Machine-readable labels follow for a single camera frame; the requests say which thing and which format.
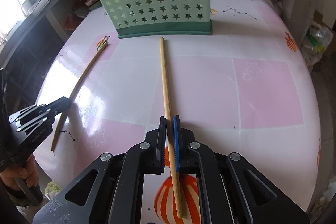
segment screw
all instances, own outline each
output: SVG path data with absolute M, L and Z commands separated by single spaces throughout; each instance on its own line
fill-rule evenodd
M 104 153 L 103 155 L 100 156 L 100 159 L 102 161 L 110 161 L 111 159 L 111 154 L 110 153 Z
M 141 149 L 148 149 L 150 147 L 151 147 L 150 143 L 143 142 L 143 143 L 140 144 Z
M 240 155 L 238 153 L 232 153 L 230 155 L 230 159 L 234 160 L 234 161 L 238 161 L 241 159 Z
M 190 143 L 190 148 L 192 148 L 192 149 L 197 149 L 197 148 L 199 148 L 201 145 L 198 143 L 198 142 L 192 142 L 192 143 Z

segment white table surface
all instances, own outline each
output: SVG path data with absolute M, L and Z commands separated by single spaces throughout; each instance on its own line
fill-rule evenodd
M 173 113 L 196 140 L 221 154 L 239 152 L 306 210 L 318 171 L 320 119 L 300 51 L 287 46 L 289 31 L 264 0 L 211 0 L 211 8 L 213 35 L 164 36 Z M 94 10 L 71 35 L 37 100 L 48 104 L 69 96 L 96 44 L 110 36 L 78 92 L 55 153 L 53 134 L 34 153 L 62 187 L 102 153 L 124 153 L 143 141 L 164 115 L 159 37 L 120 40 L 104 13 Z M 168 167 L 162 176 L 145 176 L 142 223 L 164 223 L 154 201 L 168 177 Z

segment human hand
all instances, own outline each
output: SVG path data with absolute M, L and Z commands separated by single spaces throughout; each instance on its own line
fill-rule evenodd
M 25 167 L 13 164 L 0 173 L 0 179 L 4 185 L 19 191 L 20 187 L 14 178 L 26 179 L 28 188 L 32 187 L 33 185 L 36 186 L 39 183 L 39 176 L 37 174 L 34 155 L 31 155 L 28 158 Z

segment wooden chopstick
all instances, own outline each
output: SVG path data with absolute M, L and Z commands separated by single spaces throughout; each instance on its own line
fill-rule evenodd
M 82 75 L 77 80 L 77 83 L 76 83 L 75 87 L 73 88 L 73 90 L 72 90 L 72 92 L 71 92 L 71 94 L 69 96 L 69 99 L 72 102 L 76 99 L 76 95 L 77 95 L 78 89 L 80 88 L 80 86 L 81 86 L 84 78 L 86 77 L 87 73 L 89 72 L 89 70 L 91 69 L 91 67 L 93 66 L 93 64 L 96 62 L 96 60 L 99 57 L 99 55 L 106 49 L 107 46 L 108 46 L 107 42 L 105 42 L 101 46 L 101 48 L 98 50 L 98 52 L 96 52 L 95 56 L 92 58 L 92 60 L 90 61 L 90 63 L 87 65 L 87 67 L 83 71 Z M 68 116 L 68 112 L 64 111 L 64 112 L 62 112 L 61 117 L 58 120 L 58 124 L 56 126 L 54 137 L 52 139 L 52 144 L 51 144 L 51 148 L 50 148 L 51 151 L 55 151 L 58 135 L 59 135 L 59 133 L 60 133 L 60 131 L 62 129 L 62 126 L 64 125 L 64 122 L 65 122 L 67 116 Z
M 160 37 L 160 55 L 161 55 L 162 87 L 163 87 L 163 100 L 165 105 L 170 173 L 171 173 L 171 180 L 173 182 L 173 192 L 175 197 L 177 217 L 182 218 L 183 213 L 182 213 L 180 178 L 179 173 L 176 172 L 175 167 L 174 135 L 172 131 L 172 119 L 171 119 L 171 110 L 169 101 L 169 86 L 167 77 L 167 62 L 166 62 L 165 45 L 163 37 Z

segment orange striped balloon print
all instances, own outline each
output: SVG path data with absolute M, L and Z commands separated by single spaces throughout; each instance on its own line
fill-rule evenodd
M 165 165 L 169 166 L 168 147 L 165 150 Z M 171 177 L 163 182 L 155 196 L 154 210 L 156 215 L 166 224 L 201 224 L 196 178 L 191 175 L 181 176 L 180 186 L 182 188 L 182 209 L 186 215 L 182 219 L 177 218 Z
M 291 36 L 286 32 L 287 37 L 285 37 L 286 41 L 287 41 L 287 47 L 293 51 L 296 52 L 298 50 L 298 47 L 294 41 L 293 38 L 291 38 Z

